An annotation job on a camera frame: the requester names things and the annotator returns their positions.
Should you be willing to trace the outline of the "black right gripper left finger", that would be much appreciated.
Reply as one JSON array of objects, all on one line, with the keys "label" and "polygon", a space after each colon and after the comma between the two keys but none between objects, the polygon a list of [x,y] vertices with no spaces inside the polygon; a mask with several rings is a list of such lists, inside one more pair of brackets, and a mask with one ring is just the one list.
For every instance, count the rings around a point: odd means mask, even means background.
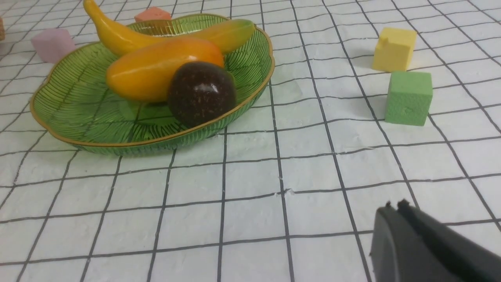
[{"label": "black right gripper left finger", "polygon": [[399,202],[375,214],[370,257],[378,282],[463,282],[465,268],[452,248],[453,230]]}]

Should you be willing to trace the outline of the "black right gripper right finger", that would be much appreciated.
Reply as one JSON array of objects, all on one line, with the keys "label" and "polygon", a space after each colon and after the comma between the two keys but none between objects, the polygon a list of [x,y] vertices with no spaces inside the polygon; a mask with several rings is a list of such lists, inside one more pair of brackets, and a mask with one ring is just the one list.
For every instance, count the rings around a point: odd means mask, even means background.
[{"label": "black right gripper right finger", "polygon": [[467,239],[406,200],[397,204],[403,216],[419,234],[428,250],[462,282],[499,282],[500,256]]}]

